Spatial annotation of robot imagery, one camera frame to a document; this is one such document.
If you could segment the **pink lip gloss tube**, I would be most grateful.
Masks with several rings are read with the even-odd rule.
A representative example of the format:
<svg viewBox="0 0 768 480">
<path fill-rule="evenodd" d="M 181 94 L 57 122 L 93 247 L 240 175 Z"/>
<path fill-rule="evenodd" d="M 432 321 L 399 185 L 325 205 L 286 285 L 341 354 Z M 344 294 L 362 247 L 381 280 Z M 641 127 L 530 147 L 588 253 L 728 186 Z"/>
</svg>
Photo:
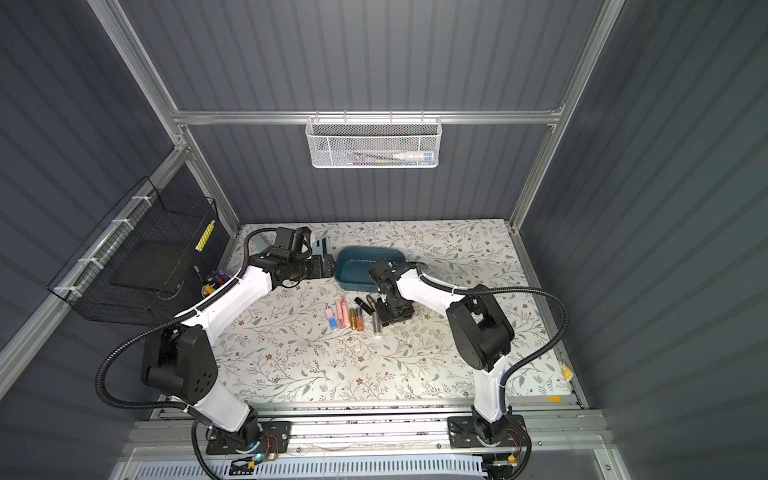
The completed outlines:
<svg viewBox="0 0 768 480">
<path fill-rule="evenodd" d="M 340 329 L 347 329 L 350 327 L 349 312 L 346 302 L 346 297 L 341 295 L 335 303 L 336 314 L 338 320 L 338 326 Z"/>
</svg>

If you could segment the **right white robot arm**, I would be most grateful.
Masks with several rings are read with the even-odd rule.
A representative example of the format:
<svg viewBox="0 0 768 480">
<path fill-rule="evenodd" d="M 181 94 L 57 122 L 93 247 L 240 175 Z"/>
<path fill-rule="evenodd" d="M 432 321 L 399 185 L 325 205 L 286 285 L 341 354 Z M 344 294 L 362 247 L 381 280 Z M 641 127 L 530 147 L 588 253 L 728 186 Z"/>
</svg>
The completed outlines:
<svg viewBox="0 0 768 480">
<path fill-rule="evenodd" d="M 474 370 L 472 418 L 478 440 L 499 444 L 510 428 L 501 382 L 515 333 L 494 295 L 483 285 L 477 293 L 461 294 L 422 273 L 416 262 L 378 260 L 369 277 L 380 293 L 375 311 L 384 326 L 411 319 L 417 304 L 445 317 L 460 358 Z"/>
</svg>

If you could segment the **coral lip gloss silver cap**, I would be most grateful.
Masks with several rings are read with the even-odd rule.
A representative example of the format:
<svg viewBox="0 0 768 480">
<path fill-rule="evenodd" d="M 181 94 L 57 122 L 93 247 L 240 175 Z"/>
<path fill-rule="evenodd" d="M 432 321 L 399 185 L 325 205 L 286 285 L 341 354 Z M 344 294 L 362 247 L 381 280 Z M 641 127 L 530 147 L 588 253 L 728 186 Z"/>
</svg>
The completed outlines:
<svg viewBox="0 0 768 480">
<path fill-rule="evenodd" d="M 361 307 L 357 307 L 355 309 L 356 312 L 356 329 L 358 331 L 363 331 L 365 324 L 364 324 L 364 313 Z"/>
</svg>

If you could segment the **silver lipstick tube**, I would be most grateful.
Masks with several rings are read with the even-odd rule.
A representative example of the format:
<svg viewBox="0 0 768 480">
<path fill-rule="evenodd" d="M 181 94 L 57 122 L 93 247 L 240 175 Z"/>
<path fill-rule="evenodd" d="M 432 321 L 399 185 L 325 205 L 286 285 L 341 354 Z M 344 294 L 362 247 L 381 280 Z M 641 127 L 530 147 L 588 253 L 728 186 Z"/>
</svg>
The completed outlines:
<svg viewBox="0 0 768 480">
<path fill-rule="evenodd" d="M 374 335 L 377 336 L 377 337 L 381 337 L 382 336 L 383 326 L 382 326 L 381 318 L 380 318 L 379 313 L 377 311 L 375 311 L 372 314 L 372 324 L 373 324 Z"/>
</svg>

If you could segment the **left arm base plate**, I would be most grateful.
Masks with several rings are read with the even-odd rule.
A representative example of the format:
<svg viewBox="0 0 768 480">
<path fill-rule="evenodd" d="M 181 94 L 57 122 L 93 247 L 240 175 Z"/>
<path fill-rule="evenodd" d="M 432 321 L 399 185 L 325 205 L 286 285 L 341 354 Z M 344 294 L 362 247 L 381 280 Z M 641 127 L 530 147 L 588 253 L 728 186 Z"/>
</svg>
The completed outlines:
<svg viewBox="0 0 768 480">
<path fill-rule="evenodd" d="M 237 432 L 214 427 L 207 436 L 207 455 L 283 454 L 287 452 L 293 424 L 288 421 L 246 422 Z"/>
</svg>

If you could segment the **pink blue gradient lipstick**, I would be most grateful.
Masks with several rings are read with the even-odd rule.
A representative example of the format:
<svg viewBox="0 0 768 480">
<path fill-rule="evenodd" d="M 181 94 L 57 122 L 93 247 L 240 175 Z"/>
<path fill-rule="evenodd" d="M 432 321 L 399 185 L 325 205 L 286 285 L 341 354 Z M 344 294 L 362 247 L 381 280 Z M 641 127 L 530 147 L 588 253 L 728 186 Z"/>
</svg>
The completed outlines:
<svg viewBox="0 0 768 480">
<path fill-rule="evenodd" d="M 326 313 L 326 317 L 328 319 L 328 323 L 329 323 L 330 329 L 331 330 L 337 330 L 338 329 L 338 325 L 337 325 L 337 321 L 336 321 L 333 309 L 331 307 L 328 307 L 325 310 L 325 313 Z"/>
</svg>

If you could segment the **gold glitter lipstick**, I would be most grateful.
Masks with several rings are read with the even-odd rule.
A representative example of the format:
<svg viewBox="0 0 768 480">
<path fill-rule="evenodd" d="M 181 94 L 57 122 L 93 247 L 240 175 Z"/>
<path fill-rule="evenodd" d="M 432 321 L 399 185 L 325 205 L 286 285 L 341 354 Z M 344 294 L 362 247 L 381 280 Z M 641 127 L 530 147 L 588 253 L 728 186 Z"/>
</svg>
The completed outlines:
<svg viewBox="0 0 768 480">
<path fill-rule="evenodd" d="M 359 331 L 360 330 L 359 315 L 356 307 L 349 308 L 349 316 L 350 316 L 350 327 L 355 331 Z"/>
</svg>

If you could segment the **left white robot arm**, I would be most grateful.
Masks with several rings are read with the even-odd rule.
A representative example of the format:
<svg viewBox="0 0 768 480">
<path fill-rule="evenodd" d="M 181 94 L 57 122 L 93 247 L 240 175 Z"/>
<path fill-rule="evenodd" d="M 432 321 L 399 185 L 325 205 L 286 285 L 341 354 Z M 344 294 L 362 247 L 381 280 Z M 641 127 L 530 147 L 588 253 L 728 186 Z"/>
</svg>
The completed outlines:
<svg viewBox="0 0 768 480">
<path fill-rule="evenodd" d="M 252 303 L 273 290 L 334 276 L 330 255 L 298 258 L 266 253 L 249 257 L 223 287 L 152 333 L 144 345 L 141 381 L 181 403 L 220 430 L 254 430 L 256 414 L 218 378 L 213 346 Z"/>
</svg>

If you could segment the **teal storage box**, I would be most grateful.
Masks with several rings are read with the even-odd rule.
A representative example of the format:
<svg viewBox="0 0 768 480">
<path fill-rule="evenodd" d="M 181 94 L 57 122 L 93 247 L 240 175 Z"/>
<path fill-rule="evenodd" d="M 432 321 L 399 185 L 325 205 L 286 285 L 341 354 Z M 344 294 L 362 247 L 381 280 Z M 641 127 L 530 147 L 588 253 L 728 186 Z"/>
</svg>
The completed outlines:
<svg viewBox="0 0 768 480">
<path fill-rule="evenodd" d="M 392 248 L 347 246 L 336 257 L 334 279 L 344 291 L 377 292 L 369 271 L 378 260 L 387 260 L 397 265 L 405 262 L 406 257 L 400 250 Z"/>
</svg>

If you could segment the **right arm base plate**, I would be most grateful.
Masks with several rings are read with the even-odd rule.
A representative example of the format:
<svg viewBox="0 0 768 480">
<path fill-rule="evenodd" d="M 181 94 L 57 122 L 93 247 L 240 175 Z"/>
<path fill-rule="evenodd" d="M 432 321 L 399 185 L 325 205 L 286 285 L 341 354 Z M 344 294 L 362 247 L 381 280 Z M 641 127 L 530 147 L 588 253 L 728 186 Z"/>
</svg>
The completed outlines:
<svg viewBox="0 0 768 480">
<path fill-rule="evenodd" d="M 509 447 L 515 450 L 531 446 L 521 415 L 507 414 L 495 422 L 478 415 L 451 416 L 446 424 L 453 449 Z"/>
</svg>

